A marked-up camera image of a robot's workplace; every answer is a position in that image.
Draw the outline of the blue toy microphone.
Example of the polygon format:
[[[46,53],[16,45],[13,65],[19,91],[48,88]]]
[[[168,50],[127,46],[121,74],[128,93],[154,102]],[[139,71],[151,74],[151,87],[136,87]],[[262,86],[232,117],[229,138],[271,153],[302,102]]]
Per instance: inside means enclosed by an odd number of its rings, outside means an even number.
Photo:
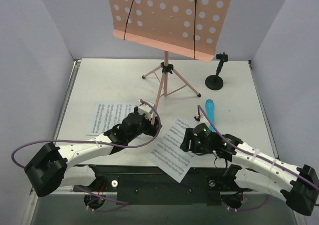
[[[209,120],[215,124],[215,119],[214,119],[214,109],[215,109],[215,105],[214,105],[214,102],[212,99],[208,99],[206,100],[205,102],[205,109],[206,109],[206,114],[209,118]],[[209,129],[212,131],[212,132],[215,132],[215,129],[214,127],[212,127],[210,125],[210,123],[208,122],[208,119],[207,119],[207,122],[206,122],[207,126],[209,127]]]

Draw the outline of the pink perforated music stand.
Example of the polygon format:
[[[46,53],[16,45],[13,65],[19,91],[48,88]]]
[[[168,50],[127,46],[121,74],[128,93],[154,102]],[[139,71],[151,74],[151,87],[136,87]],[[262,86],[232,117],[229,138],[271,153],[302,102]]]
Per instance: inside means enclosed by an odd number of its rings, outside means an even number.
[[[169,54],[211,61],[231,0],[109,0],[115,37],[164,52],[157,98],[168,96]]]

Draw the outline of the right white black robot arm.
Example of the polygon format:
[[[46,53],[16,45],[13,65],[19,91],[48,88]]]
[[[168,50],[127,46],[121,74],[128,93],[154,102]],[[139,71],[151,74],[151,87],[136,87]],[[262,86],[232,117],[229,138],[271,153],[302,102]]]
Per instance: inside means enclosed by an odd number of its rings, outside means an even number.
[[[283,200],[295,212],[310,216],[319,197],[319,178],[313,167],[282,162],[230,134],[212,132],[206,124],[187,128],[180,148],[194,154],[215,154],[232,163],[234,183]]]

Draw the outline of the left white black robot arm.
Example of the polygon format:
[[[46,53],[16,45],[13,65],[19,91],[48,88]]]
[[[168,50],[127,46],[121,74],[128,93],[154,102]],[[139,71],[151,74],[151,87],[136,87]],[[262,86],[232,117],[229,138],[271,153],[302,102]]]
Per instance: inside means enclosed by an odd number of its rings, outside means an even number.
[[[24,171],[39,197],[47,196],[63,186],[87,187],[96,180],[96,175],[89,166],[81,167],[80,163],[126,149],[141,134],[155,138],[160,129],[158,116],[152,119],[146,113],[130,113],[122,123],[94,139],[74,144],[68,142],[64,146],[46,143],[28,162]]]

